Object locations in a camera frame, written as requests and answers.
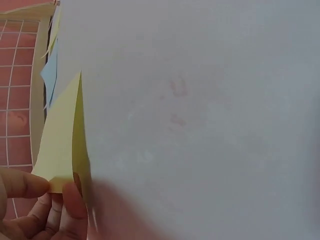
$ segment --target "blue paper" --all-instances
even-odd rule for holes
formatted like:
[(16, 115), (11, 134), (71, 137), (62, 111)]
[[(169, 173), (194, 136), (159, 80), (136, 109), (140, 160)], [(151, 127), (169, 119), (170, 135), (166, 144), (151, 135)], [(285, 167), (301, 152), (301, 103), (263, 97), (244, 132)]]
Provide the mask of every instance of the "blue paper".
[(46, 107), (52, 105), (53, 95), (57, 81), (57, 68), (58, 68), (58, 39), (55, 40), (52, 53), (49, 59), (41, 71), (41, 76), (44, 80), (45, 91), (46, 91)]

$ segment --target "sticky note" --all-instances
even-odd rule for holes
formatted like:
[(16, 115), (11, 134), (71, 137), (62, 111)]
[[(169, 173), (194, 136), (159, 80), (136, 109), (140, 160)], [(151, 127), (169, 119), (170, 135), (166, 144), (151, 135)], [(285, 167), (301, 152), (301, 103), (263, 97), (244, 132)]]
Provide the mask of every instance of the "sticky note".
[(48, 62), (41, 71), (41, 76), (45, 84), (46, 107), (50, 108), (57, 82), (58, 67), (58, 39), (55, 40), (53, 51), (48, 58)]
[(60, 27), (60, 16), (61, 16), (61, 7), (57, 7), (57, 12), (54, 14), (55, 23), (54, 23), (52, 30), (51, 30), (48, 49), (42, 57), (44, 57), (48, 53), (52, 54), (52, 51), (53, 51), (53, 48), (54, 48), (54, 45), (56, 42), (56, 38), (58, 35), (59, 27)]
[(87, 153), (81, 72), (51, 106), (44, 124), (37, 162), (32, 174), (50, 182), (51, 193), (62, 193), (65, 183), (79, 175), (88, 199), (90, 163)]

